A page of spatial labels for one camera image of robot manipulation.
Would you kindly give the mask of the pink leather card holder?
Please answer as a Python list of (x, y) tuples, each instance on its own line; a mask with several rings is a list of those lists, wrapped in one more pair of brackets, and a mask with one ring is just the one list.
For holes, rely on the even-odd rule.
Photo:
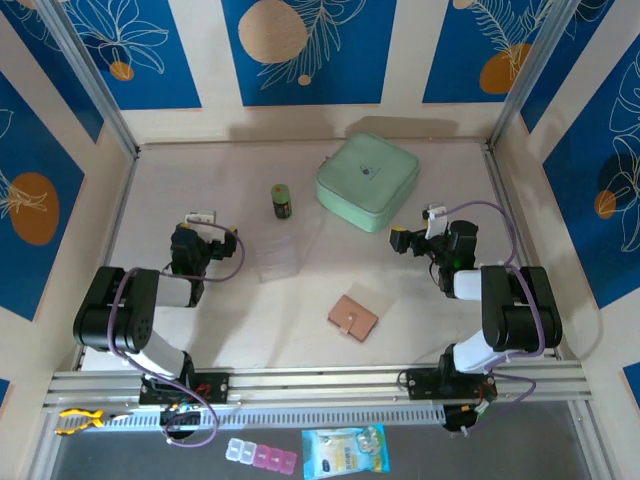
[(364, 342), (379, 317), (347, 295), (343, 295), (329, 311), (327, 319), (342, 334)]

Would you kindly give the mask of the dark green small bottle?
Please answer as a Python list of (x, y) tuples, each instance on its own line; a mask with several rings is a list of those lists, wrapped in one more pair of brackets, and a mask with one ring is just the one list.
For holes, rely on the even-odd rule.
[(271, 188), (271, 200), (275, 216), (285, 220), (292, 215), (291, 195), (285, 184), (276, 184)]

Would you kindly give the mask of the mint green zip pouch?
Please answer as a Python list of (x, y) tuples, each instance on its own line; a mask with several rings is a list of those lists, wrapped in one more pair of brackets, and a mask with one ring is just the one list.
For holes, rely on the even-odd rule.
[(368, 233), (382, 230), (413, 192), (420, 159), (368, 133), (351, 135), (318, 169), (316, 198)]

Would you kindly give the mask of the white and pink pill organizer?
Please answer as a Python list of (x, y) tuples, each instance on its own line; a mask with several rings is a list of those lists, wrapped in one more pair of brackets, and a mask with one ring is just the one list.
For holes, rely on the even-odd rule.
[(231, 438), (228, 441), (225, 459), (285, 475), (293, 475), (297, 465), (295, 452), (238, 438)]

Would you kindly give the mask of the blue yellow snack packet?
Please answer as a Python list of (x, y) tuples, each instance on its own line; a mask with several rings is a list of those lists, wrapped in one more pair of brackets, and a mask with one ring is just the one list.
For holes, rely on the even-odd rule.
[(358, 472), (387, 474), (391, 461), (382, 424), (302, 431), (304, 480)]

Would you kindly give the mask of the aluminium table side rail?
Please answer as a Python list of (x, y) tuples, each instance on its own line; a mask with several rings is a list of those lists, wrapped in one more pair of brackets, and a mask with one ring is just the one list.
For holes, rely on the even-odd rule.
[(103, 252), (100, 258), (100, 263), (99, 263), (100, 266), (109, 265), (111, 262), (111, 258), (113, 256), (113, 251), (115, 249), (115, 244), (118, 237), (120, 225), (122, 222), (122, 217), (126, 209), (126, 204), (128, 201), (130, 189), (135, 177), (140, 154), (141, 154), (141, 150), (137, 149), (136, 155), (134, 156), (131, 166), (129, 167), (129, 170), (125, 176), (124, 184), (119, 192), (119, 195), (116, 198), (117, 202), (115, 206), (115, 212), (109, 226), (106, 245), (103, 249)]
[(512, 251), (505, 263), (513, 263), (516, 272), (522, 278), (515, 279), (516, 297), (522, 300), (522, 306), (515, 305), (516, 323), (510, 326), (531, 345), (531, 348), (517, 347), (518, 357), (537, 357), (547, 349), (555, 350), (562, 340), (562, 323), (558, 313), (549, 277), (541, 266), (534, 266), (528, 247), (526, 222), (522, 216), (514, 185), (503, 172), (501, 162), (495, 152), (483, 146), (483, 155), (498, 205), (505, 211), (504, 223), (511, 238)]

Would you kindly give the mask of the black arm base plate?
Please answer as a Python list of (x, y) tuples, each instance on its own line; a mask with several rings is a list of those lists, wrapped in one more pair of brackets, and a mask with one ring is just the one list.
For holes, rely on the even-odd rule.
[(405, 371), (411, 400), (490, 400), (498, 396), (494, 378), (483, 374), (444, 372), (437, 368)]
[[(230, 375), (226, 372), (196, 372), (185, 377), (186, 386), (202, 397), (207, 403), (224, 405), (227, 403)], [(155, 379), (142, 377), (139, 393), (140, 405), (198, 404), (192, 394)]]

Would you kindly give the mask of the aluminium rail beam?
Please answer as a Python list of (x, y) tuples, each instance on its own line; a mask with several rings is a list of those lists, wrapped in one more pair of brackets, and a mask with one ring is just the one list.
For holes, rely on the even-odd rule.
[[(209, 369), (230, 375), (222, 408), (382, 406), (410, 402), (407, 366)], [(528, 401), (589, 401), (593, 398), (579, 362), (543, 358), (503, 363), (492, 376), (499, 402), (528, 394)], [(56, 372), (43, 407), (99, 405), (133, 408), (139, 404), (141, 375), (131, 370)]]

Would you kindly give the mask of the aluminium corner post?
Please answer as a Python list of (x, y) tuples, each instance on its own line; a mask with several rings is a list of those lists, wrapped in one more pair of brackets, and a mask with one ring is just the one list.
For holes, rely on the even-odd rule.
[(37, 10), (84, 90), (111, 128), (126, 155), (135, 162), (139, 146), (99, 69), (58, 0), (35, 0)]
[(490, 151), (496, 149), (499, 141), (506, 136), (513, 120), (519, 115), (579, 3), (580, 0), (554, 0), (552, 3), (549, 16), (542, 24), (488, 137), (487, 146)]

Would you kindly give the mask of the yellow handled pliers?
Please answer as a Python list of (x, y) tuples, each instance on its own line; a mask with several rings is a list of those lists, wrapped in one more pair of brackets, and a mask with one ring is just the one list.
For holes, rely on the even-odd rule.
[(71, 436), (87, 429), (101, 429), (112, 422), (124, 420), (132, 415), (131, 412), (106, 413), (102, 409), (87, 410), (82, 408), (69, 408), (62, 410), (58, 418), (64, 424), (55, 429), (58, 436)]

